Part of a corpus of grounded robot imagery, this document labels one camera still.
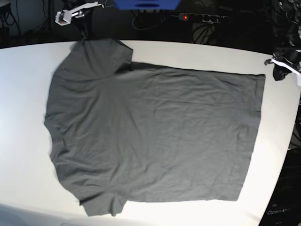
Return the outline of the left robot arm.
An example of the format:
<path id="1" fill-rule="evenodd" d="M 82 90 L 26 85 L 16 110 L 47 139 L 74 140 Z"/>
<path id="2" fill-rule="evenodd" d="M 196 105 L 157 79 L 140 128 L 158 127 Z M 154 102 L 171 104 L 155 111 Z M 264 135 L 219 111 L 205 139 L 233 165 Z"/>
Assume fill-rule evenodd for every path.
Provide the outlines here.
<path id="1" fill-rule="evenodd" d="M 273 77 L 282 81 L 294 73 L 301 75 L 301 2 L 299 0 L 272 0 Z"/>

